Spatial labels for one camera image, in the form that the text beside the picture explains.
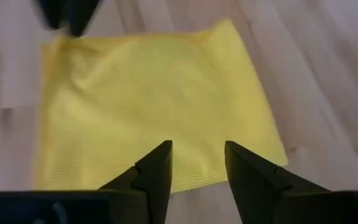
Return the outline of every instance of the wood grain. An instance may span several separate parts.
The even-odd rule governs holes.
[[[0,189],[31,188],[39,45],[53,37],[28,0],[16,2],[23,7],[0,2]],[[358,1],[105,0],[87,35],[189,32],[222,18],[254,63],[286,168],[332,190],[358,189]],[[241,222],[227,183],[171,196],[167,223],[223,222]]]

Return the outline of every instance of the microfiber towel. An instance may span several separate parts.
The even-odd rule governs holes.
[[[231,21],[192,34],[60,37],[44,47],[38,189],[98,189],[164,140],[172,192],[227,180],[232,140],[287,157]]]

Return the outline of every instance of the yellow cloth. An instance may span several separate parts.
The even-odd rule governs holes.
[[[287,163],[231,21],[194,34],[61,37],[44,53],[39,189],[97,189],[166,139],[172,192],[227,180],[226,140]]]

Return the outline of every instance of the wooden floor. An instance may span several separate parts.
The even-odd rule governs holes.
[[[0,1],[0,189],[28,189],[39,45],[30,0]],[[290,164],[332,190],[358,189],[358,0],[104,0],[89,35],[236,25]],[[173,194],[167,223],[240,223],[227,183]]]

